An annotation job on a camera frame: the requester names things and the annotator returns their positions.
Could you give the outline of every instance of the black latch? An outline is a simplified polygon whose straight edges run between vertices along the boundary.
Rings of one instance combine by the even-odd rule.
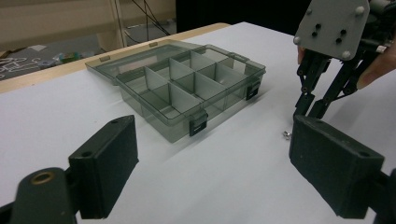
[[[249,100],[253,96],[257,95],[259,92],[259,87],[261,83],[260,81],[253,82],[250,86],[247,87],[247,97],[246,100]]]
[[[202,111],[191,116],[190,120],[190,136],[194,136],[196,133],[200,132],[206,128],[207,117],[209,117],[206,111]]]

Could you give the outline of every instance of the white tabletop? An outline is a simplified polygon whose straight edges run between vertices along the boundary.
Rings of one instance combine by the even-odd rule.
[[[118,87],[82,70],[0,95],[0,205],[19,182],[68,156],[112,119],[135,114],[140,162],[109,218],[78,223],[373,223],[337,217],[290,163],[292,114],[300,96],[292,36],[238,23],[185,40],[211,44],[266,66],[259,94],[234,115],[225,112],[193,137],[170,144],[125,104]],[[314,94],[327,90],[333,60]],[[396,167],[396,72],[331,104],[323,118]]]

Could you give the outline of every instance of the plastic organizer box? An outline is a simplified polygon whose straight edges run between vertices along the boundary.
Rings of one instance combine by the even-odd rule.
[[[212,45],[167,41],[87,63],[169,142],[257,94],[265,66]]]

